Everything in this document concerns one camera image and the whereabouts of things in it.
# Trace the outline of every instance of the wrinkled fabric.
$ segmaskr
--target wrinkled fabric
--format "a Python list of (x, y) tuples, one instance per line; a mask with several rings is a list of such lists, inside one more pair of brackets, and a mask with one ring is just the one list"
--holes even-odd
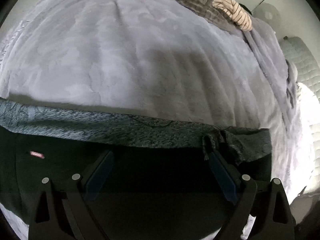
[(252, 25), (246, 37), (230, 34), (175, 0), (41, 0), (4, 41), (0, 96), (268, 128), (272, 177), (281, 179), (291, 202), (311, 174), (310, 142), (290, 100), (294, 91), (287, 93), (294, 79), (274, 32), (254, 18)]

